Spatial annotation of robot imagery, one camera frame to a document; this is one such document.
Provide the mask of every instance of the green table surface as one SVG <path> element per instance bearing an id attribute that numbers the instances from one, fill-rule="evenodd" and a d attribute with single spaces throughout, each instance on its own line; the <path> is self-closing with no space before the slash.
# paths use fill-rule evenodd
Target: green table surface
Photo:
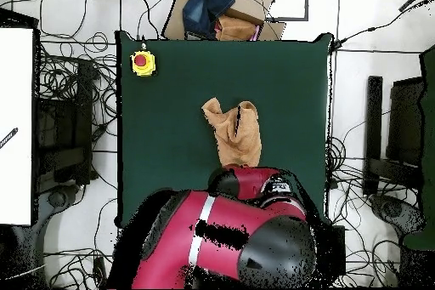
<path id="1" fill-rule="evenodd" d="M 291 170 L 324 219 L 331 39 L 324 34 L 313 43 L 148 41 L 157 75 L 138 77 L 130 55 L 141 44 L 121 31 L 121 225 L 155 190 L 206 188 L 220 166 L 201 110 L 213 97 L 223 111 L 243 100 L 256 106 L 263 145 L 259 165 Z"/>

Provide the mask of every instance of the whiteboard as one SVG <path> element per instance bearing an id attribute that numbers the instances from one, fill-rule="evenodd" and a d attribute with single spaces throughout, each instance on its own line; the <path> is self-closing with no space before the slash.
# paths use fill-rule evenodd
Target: whiteboard
<path id="1" fill-rule="evenodd" d="M 0 224 L 31 224 L 33 30 L 0 28 Z"/>

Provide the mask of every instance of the white floor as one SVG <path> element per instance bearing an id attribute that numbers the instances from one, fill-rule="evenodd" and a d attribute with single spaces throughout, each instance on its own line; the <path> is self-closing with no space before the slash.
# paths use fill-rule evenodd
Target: white floor
<path id="1" fill-rule="evenodd" d="M 76 39 L 85 41 L 97 31 L 103 32 L 110 42 L 114 42 L 114 30 L 120 27 L 120 0 L 88 0 L 86 18 Z M 159 0 L 148 0 L 150 6 Z M 343 39 L 370 26 L 381 26 L 390 22 L 398 15 L 398 8 L 406 0 L 309 0 L 309 21 L 289 22 L 283 39 L 312 41 L 323 32 L 330 32 Z M 14 11 L 39 18 L 41 0 L 14 4 Z M 399 20 L 386 28 L 374 32 L 367 32 L 349 39 L 340 51 L 334 54 L 333 65 L 336 65 L 334 75 L 334 108 L 333 108 L 333 136 L 343 139 L 345 133 L 353 126 L 364 121 L 365 89 L 368 76 L 382 76 L 384 82 L 383 110 L 387 111 L 389 103 L 389 89 L 395 80 L 417 77 L 421 74 L 418 53 L 431 47 L 435 43 L 435 17 L 432 8 L 435 3 L 418 8 L 404 14 Z M 151 20 L 159 31 L 163 27 L 172 6 L 172 0 L 162 0 L 151 11 Z M 139 16 L 146 10 L 142 0 L 122 0 L 122 30 L 130 32 L 135 37 Z M 84 10 L 84 0 L 43 0 L 42 28 L 49 33 L 72 34 L 80 25 Z M 273 5 L 273 15 L 303 16 L 303 0 L 277 0 Z M 155 37 L 153 28 L 146 16 L 139 27 L 140 35 Z M 44 44 L 50 54 L 59 54 L 58 44 Z M 82 53 L 74 46 L 74 55 Z M 69 50 L 65 45 L 64 52 Z M 385 51 L 404 51 L 391 53 Z M 114 47 L 105 52 L 114 54 Z M 383 132 L 387 131 L 388 115 L 383 117 Z M 110 125 L 110 131 L 116 133 L 116 124 Z M 382 152 L 385 153 L 386 135 L 383 135 Z M 364 125 L 354 129 L 346 138 L 348 157 L 363 157 Z M 116 151 L 116 138 L 105 135 L 100 140 L 96 150 Z M 346 160 L 350 167 L 361 168 L 361 161 Z M 93 165 L 106 181 L 116 186 L 116 154 L 95 153 Z M 334 218 L 336 204 L 341 204 L 342 191 L 332 190 L 330 193 L 330 217 Z M 92 248 L 93 237 L 98 223 L 100 209 L 110 199 L 116 198 L 116 190 L 108 186 L 103 180 L 94 181 L 86 191 L 83 201 L 56 215 L 48 227 L 45 243 L 47 253 L 57 253 L 62 250 L 76 250 Z M 371 210 L 363 202 L 355 200 L 354 207 L 349 206 L 347 220 L 364 238 L 367 250 L 382 239 L 397 241 L 394 230 L 375 218 Z M 97 235 L 97 246 L 106 254 L 111 254 L 116 241 L 116 227 L 113 219 L 116 216 L 116 201 L 113 201 L 101 213 L 101 224 Z M 360 250 L 361 240 L 355 230 L 346 232 L 347 252 Z M 382 260 L 399 261 L 398 250 L 394 245 L 382 244 L 376 249 L 376 255 Z M 71 257 L 51 256 L 47 258 L 47 275 L 52 276 L 59 271 L 61 265 Z M 367 261 L 365 253 L 356 253 L 348 257 L 349 269 L 364 266 Z M 373 276 L 373 265 L 366 265 L 357 274 L 363 273 Z M 351 274 L 343 280 L 347 283 L 358 283 L 368 286 L 371 276 Z M 386 274 L 386 282 L 395 284 L 394 276 Z M 61 276 L 59 284 L 71 284 L 71 278 Z M 373 286 L 380 286 L 378 280 Z"/>

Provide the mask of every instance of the tan cloth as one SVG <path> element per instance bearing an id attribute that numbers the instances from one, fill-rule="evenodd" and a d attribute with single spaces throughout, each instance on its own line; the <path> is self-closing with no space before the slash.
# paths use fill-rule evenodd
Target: tan cloth
<path id="1" fill-rule="evenodd" d="M 221 164 L 256 167 L 260 162 L 262 143 L 255 106 L 243 101 L 234 109 L 222 113 L 219 101 L 213 98 L 202 106 L 202 110 L 214 128 Z"/>
<path id="2" fill-rule="evenodd" d="M 255 33 L 256 27 L 251 22 L 233 19 L 224 14 L 219 16 L 221 31 L 216 32 L 219 41 L 246 41 Z"/>

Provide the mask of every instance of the blue cloth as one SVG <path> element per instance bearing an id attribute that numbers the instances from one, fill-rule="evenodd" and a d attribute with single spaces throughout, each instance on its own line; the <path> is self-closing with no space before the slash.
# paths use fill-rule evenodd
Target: blue cloth
<path id="1" fill-rule="evenodd" d="M 183 8 L 184 31 L 215 39 L 214 25 L 235 0 L 189 0 Z"/>

